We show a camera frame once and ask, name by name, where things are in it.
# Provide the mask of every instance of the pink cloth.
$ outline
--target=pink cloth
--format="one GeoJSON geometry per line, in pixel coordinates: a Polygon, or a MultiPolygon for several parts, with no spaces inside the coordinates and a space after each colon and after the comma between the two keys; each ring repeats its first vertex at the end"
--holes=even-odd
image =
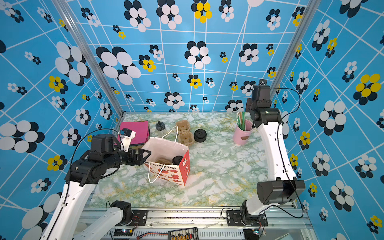
{"type": "Polygon", "coordinates": [[[148,121],[144,122],[122,122],[120,124],[120,130],[128,128],[136,132],[136,136],[131,141],[131,146],[143,145],[149,139],[149,125],[148,121]]]}

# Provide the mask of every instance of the green marble surface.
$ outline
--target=green marble surface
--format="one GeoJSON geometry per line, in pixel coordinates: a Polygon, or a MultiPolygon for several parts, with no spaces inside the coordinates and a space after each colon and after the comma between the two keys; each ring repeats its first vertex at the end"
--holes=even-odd
{"type": "MultiPolygon", "coordinates": [[[[189,148],[191,170],[186,185],[162,179],[151,184],[147,167],[123,165],[99,181],[89,207],[105,207],[107,200],[127,201],[132,207],[235,206],[255,195],[257,182],[266,180],[266,157],[257,130],[246,145],[233,143],[236,113],[127,113],[123,121],[145,120],[150,124],[150,136],[155,137],[158,120],[167,130],[180,120],[190,122],[191,132],[206,130],[207,140],[189,148]]],[[[175,132],[166,139],[175,139],[175,132]]]]}

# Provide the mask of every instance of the black cup lid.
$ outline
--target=black cup lid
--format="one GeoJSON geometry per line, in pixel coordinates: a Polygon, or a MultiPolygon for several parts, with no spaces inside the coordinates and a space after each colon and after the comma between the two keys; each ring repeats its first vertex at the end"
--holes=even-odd
{"type": "Polygon", "coordinates": [[[207,139],[207,132],[203,129],[197,129],[194,138],[196,142],[204,142],[207,139]]]}
{"type": "Polygon", "coordinates": [[[157,121],[155,127],[156,127],[156,130],[162,131],[166,128],[166,125],[163,122],[157,121]]]}
{"type": "Polygon", "coordinates": [[[183,160],[183,157],[182,156],[176,156],[172,159],[172,164],[173,165],[179,165],[181,160],[183,160]]]}

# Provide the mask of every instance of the white rope handle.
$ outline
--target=white rope handle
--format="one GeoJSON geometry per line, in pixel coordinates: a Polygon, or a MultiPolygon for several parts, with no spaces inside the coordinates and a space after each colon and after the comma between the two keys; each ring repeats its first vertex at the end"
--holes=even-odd
{"type": "Polygon", "coordinates": [[[148,181],[149,181],[150,183],[154,183],[154,182],[156,181],[156,179],[160,176],[160,173],[161,173],[161,171],[163,171],[163,169],[164,169],[165,166],[166,166],[166,165],[164,164],[163,168],[160,170],[160,172],[159,172],[159,174],[157,175],[157,177],[155,178],[155,180],[153,180],[153,182],[151,182],[151,180],[149,179],[149,171],[151,170],[151,161],[149,161],[148,181]]]}
{"type": "Polygon", "coordinates": [[[161,138],[164,138],[165,136],[167,136],[168,134],[170,134],[172,132],[172,130],[176,128],[176,137],[175,137],[175,142],[177,140],[177,135],[179,134],[179,127],[177,125],[175,125],[166,135],[162,136],[161,138]]]}

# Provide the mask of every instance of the pink pen holder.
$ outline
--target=pink pen holder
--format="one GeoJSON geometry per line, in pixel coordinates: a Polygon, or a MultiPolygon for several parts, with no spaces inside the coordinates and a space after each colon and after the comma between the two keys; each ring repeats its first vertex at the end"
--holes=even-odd
{"type": "Polygon", "coordinates": [[[248,142],[249,136],[252,134],[252,122],[245,120],[245,131],[241,130],[236,124],[235,133],[233,134],[233,141],[238,145],[244,145],[248,142]]]}

